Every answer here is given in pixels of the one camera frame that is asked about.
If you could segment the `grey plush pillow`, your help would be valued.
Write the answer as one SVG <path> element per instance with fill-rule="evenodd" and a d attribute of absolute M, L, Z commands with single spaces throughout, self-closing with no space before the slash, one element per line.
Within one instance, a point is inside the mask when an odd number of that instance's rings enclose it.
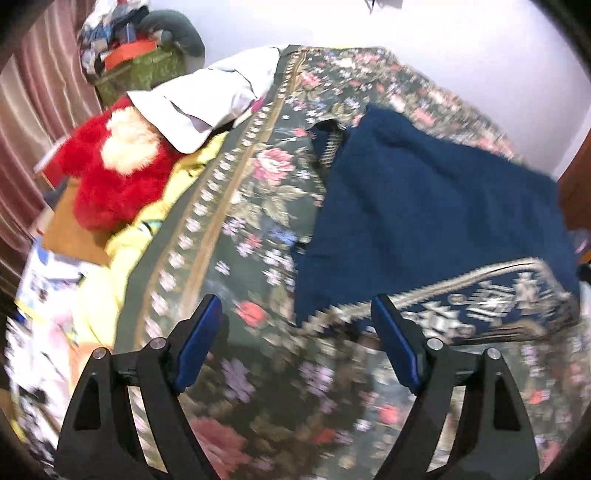
<path fill-rule="evenodd" d="M 146 34 L 161 32 L 165 37 L 164 42 L 174 43 L 188 56 L 205 56 L 204 41 L 202 41 L 190 19 L 178 11 L 150 11 L 137 24 L 137 29 Z"/>

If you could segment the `yellow bed sheet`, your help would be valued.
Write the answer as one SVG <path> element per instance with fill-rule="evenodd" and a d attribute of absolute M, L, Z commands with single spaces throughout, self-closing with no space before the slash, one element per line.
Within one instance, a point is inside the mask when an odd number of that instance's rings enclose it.
<path fill-rule="evenodd" d="M 45 208 L 34 226 L 36 236 L 16 295 L 19 312 L 53 324 L 70 345 L 113 345 L 131 271 L 225 137 L 218 133 L 179 160 L 161 198 L 116 233 L 91 233 L 78 225 L 72 214 L 77 186 L 71 182 L 58 205 Z"/>

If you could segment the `brown wooden door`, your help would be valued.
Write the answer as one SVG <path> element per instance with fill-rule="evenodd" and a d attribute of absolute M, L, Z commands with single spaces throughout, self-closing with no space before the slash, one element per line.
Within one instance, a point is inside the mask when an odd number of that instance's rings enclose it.
<path fill-rule="evenodd" d="M 591 132 L 588 132 L 575 157 L 561 175 L 559 205 L 569 231 L 584 230 L 590 234 L 590 153 Z"/>

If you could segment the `green storage box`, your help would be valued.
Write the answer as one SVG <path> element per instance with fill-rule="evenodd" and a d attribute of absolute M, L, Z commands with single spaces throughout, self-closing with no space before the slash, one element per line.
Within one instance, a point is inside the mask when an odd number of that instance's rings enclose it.
<path fill-rule="evenodd" d="M 183 54 L 177 47 L 158 47 L 105 71 L 94 87 L 102 107 L 108 108 L 127 91 L 151 90 L 185 73 Z"/>

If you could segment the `red fluffy plush toy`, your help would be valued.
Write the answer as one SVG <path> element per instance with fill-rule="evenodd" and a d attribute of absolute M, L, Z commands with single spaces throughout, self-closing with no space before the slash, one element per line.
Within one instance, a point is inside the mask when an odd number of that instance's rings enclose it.
<path fill-rule="evenodd" d="M 183 157 L 124 95 L 73 130 L 54 159 L 78 180 L 73 214 L 79 225 L 114 231 L 161 198 Z"/>

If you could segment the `orange box lid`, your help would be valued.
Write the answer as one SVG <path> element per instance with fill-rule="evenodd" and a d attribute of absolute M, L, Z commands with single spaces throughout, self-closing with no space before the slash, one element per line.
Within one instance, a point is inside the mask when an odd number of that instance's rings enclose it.
<path fill-rule="evenodd" d="M 121 44 L 104 58 L 104 67 L 106 70 L 111 70 L 123 62 L 150 53 L 156 49 L 157 43 L 149 39 Z"/>

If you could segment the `white pillow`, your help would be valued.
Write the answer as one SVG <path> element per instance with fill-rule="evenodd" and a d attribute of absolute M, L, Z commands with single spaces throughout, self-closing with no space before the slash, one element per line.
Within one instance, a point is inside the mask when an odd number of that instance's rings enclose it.
<path fill-rule="evenodd" d="M 279 48 L 247 49 L 127 96 L 177 151 L 191 154 L 214 129 L 242 117 L 266 95 L 279 61 Z"/>

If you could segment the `navy patterned sarong cloth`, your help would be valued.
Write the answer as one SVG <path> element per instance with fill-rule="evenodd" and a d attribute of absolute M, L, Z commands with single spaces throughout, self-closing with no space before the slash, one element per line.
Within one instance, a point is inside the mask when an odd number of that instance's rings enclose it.
<path fill-rule="evenodd" d="M 327 120 L 310 136 L 325 199 L 294 258 L 298 327 L 368 333 L 380 294 L 451 343 L 579 322 L 576 255 L 548 176 L 374 105 L 356 127 Z"/>

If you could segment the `floral dark green bedspread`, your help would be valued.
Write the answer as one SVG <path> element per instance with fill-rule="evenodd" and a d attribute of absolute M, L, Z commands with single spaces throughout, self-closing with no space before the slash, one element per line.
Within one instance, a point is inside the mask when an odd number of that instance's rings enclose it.
<path fill-rule="evenodd" d="M 207 293 L 229 318 L 197 384 L 180 397 L 225 479 L 370 479 L 413 404 L 380 351 L 290 332 L 291 244 L 324 198 L 304 129 L 356 124 L 370 102 L 439 138 L 512 161 L 504 132 L 381 48 L 290 46 L 263 107 L 224 140 L 131 272 L 115 346 L 169 333 Z"/>

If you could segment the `striped maroon curtain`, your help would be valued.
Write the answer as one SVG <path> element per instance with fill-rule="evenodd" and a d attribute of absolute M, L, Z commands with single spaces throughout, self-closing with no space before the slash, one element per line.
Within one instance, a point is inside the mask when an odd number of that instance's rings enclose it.
<path fill-rule="evenodd" d="M 101 111 L 80 66 L 77 37 L 92 1 L 53 1 L 8 44 L 1 71 L 1 289 L 14 293 L 45 208 L 33 167 L 53 144 Z"/>

